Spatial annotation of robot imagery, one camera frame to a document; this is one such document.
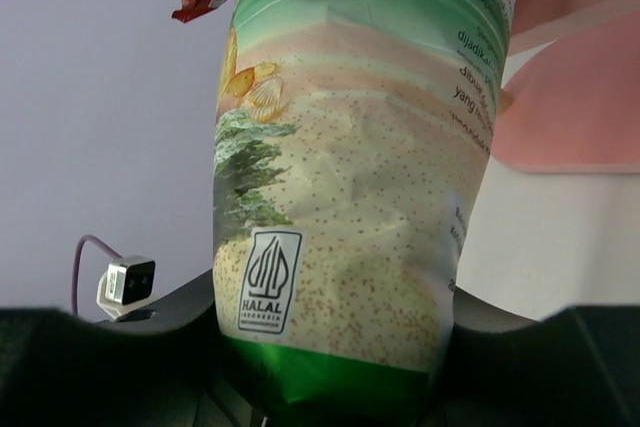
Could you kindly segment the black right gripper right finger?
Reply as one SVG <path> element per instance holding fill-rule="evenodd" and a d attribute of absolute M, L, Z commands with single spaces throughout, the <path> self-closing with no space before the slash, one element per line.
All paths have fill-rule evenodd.
<path fill-rule="evenodd" d="M 425 425 L 638 425 L 638 306 L 570 306 L 533 321 L 458 291 L 454 319 Z"/>

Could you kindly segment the green Chuba chips bag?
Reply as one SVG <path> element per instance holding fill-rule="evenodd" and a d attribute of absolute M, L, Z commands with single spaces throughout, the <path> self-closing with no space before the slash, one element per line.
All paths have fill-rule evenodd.
<path fill-rule="evenodd" d="M 453 326 L 515 0 L 238 0 L 218 322 L 270 406 L 422 394 Z"/>

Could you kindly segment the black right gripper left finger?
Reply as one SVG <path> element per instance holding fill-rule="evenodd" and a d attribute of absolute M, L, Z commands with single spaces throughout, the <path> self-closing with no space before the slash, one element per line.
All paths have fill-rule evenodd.
<path fill-rule="evenodd" d="M 212 275 L 117 321 L 1 311 L 4 426 L 266 426 L 223 378 Z"/>

